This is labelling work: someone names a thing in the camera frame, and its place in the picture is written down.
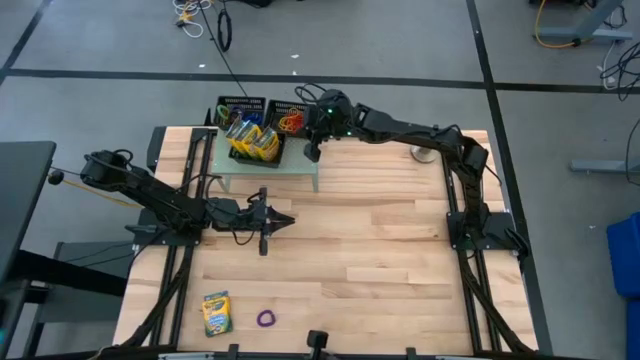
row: blue container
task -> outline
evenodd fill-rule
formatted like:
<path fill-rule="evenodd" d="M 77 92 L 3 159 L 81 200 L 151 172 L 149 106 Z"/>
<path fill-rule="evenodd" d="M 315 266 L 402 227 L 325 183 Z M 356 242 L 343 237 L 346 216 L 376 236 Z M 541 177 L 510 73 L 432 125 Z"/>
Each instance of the blue container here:
<path fill-rule="evenodd" d="M 627 359 L 640 360 L 640 301 L 627 304 Z"/>
<path fill-rule="evenodd" d="M 640 213 L 607 227 L 613 281 L 618 294 L 640 298 Z"/>

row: black plastic basket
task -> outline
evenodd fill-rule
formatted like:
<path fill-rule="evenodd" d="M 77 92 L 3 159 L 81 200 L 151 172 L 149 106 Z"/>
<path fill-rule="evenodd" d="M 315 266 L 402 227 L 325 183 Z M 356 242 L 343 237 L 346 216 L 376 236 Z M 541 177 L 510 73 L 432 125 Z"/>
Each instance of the black plastic basket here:
<path fill-rule="evenodd" d="M 305 114 L 306 110 L 309 108 L 309 105 L 301 104 L 301 103 L 292 103 L 288 101 L 280 101 L 280 100 L 269 100 L 269 106 L 267 107 L 267 126 L 271 127 L 277 132 L 285 133 L 287 136 L 293 137 L 305 137 L 304 128 L 299 129 L 295 133 L 290 133 L 288 131 L 282 130 L 280 128 L 280 119 L 283 116 L 287 115 L 288 111 L 291 109 L 298 109 L 303 114 Z"/>
<path fill-rule="evenodd" d="M 213 110 L 213 125 L 218 126 L 223 130 L 228 130 L 231 126 L 231 122 L 229 120 L 224 120 L 218 114 L 218 105 L 224 105 L 231 110 L 234 106 L 239 106 L 244 110 L 244 115 L 250 114 L 259 114 L 262 117 L 262 124 L 259 124 L 260 127 L 266 126 L 266 120 L 264 117 L 264 109 L 267 103 L 267 99 L 265 98 L 254 98 L 254 97 L 242 97 L 242 96 L 220 96 L 218 97 L 218 104 L 216 108 Z"/>
<path fill-rule="evenodd" d="M 229 157 L 241 164 L 277 168 L 280 166 L 280 162 L 282 161 L 282 153 L 284 153 L 284 144 L 286 143 L 286 140 L 287 136 L 285 134 L 278 133 L 278 141 L 280 141 L 280 146 L 278 147 L 278 153 L 276 154 L 276 157 L 271 162 L 256 160 L 252 157 L 245 156 L 234 149 L 233 146 L 231 147 L 231 149 L 229 149 Z"/>

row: small white table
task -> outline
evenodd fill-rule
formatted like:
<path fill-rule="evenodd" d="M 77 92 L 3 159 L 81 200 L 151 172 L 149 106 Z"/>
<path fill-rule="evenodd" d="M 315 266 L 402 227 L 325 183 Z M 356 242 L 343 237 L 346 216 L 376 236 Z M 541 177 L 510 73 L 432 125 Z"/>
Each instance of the small white table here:
<path fill-rule="evenodd" d="M 318 192 L 318 164 L 304 156 L 304 146 L 309 143 L 306 139 L 288 137 L 285 142 L 284 152 L 280 166 L 268 168 L 264 166 L 241 164 L 229 157 L 231 144 L 225 138 L 225 131 L 218 131 L 215 139 L 213 164 L 211 173 L 224 176 L 223 190 L 231 189 L 232 175 L 310 175 L 313 192 Z"/>

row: concrete floor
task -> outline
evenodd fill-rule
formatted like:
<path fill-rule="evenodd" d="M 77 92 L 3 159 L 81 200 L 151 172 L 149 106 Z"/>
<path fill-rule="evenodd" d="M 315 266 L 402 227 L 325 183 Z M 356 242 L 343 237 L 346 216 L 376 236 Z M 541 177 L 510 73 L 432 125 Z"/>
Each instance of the concrete floor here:
<path fill-rule="evenodd" d="M 39 5 L 40 0 L 0 0 L 0 63 Z M 628 5 L 628 27 L 640 34 L 640 22 L 634 22 L 638 5 Z M 234 42 L 227 57 L 238 74 L 482 82 L 464 0 L 276 0 L 261 10 L 228 6 Z M 530 38 L 535 8 L 526 1 L 482 0 L 477 7 L 497 82 L 599 84 L 596 65 L 607 45 L 542 49 Z M 211 10 L 207 13 L 214 18 Z M 581 9 L 561 7 L 545 12 L 544 21 L 558 24 L 583 15 Z M 13 68 L 227 73 L 208 37 L 190 39 L 172 20 L 169 1 L 55 0 Z M 629 45 L 616 49 L 612 59 Z M 250 95 L 295 100 L 293 83 L 243 85 Z M 353 101 L 399 119 L 487 129 L 497 149 L 484 90 L 335 86 Z M 201 123 L 217 96 L 239 94 L 231 82 L 9 76 L 0 86 L 0 141 L 53 140 L 58 144 L 54 164 L 75 170 L 83 165 L 83 154 L 103 148 L 128 148 L 143 161 L 154 126 Z M 633 200 L 640 200 L 640 193 L 623 177 L 574 174 L 567 164 L 573 158 L 622 158 L 628 131 L 640 116 L 635 98 L 621 104 L 615 95 L 514 91 L 498 97 L 554 353 L 624 359 L 625 304 L 613 288 L 605 229 L 637 210 Z M 45 186 L 23 248 L 50 256 L 58 241 L 130 239 L 123 226 L 136 219 L 137 211 L 85 192 Z M 21 353 L 32 313 L 25 312 L 13 356 Z M 39 353 L 106 345 L 114 326 L 48 326 Z"/>

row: wooden surface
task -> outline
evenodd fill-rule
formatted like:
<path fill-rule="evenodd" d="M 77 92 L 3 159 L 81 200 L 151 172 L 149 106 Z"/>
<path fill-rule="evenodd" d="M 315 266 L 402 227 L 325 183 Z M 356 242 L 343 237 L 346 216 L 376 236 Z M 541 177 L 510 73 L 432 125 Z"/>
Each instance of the wooden surface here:
<path fill-rule="evenodd" d="M 156 175 L 172 186 L 182 179 L 189 134 L 168 128 L 165 135 Z M 465 134 L 489 148 L 485 131 Z M 402 354 L 416 347 L 419 354 L 471 354 L 440 160 L 419 164 L 407 145 L 343 139 L 324 145 L 319 174 L 319 193 L 304 176 L 234 178 L 228 196 L 241 206 L 266 185 L 269 203 L 296 224 L 271 238 L 267 257 L 258 255 L 257 241 L 238 246 L 229 234 L 206 231 L 195 252 L 179 349 L 226 351 L 238 343 L 241 351 L 307 352 L 307 332 L 314 329 L 329 332 L 328 350 L 337 353 Z M 497 180 L 486 171 L 484 179 L 485 200 L 503 210 Z M 226 196 L 214 185 L 212 193 Z M 128 338 L 153 306 L 166 252 L 149 246 L 136 260 L 114 343 Z M 507 251 L 485 254 L 496 307 L 537 348 L 517 260 Z M 207 338 L 201 303 L 221 290 L 231 295 L 234 330 Z M 172 304 L 168 309 L 171 315 Z M 265 309 L 277 323 L 263 329 L 256 316 Z M 170 320 L 165 317 L 165 342 Z"/>

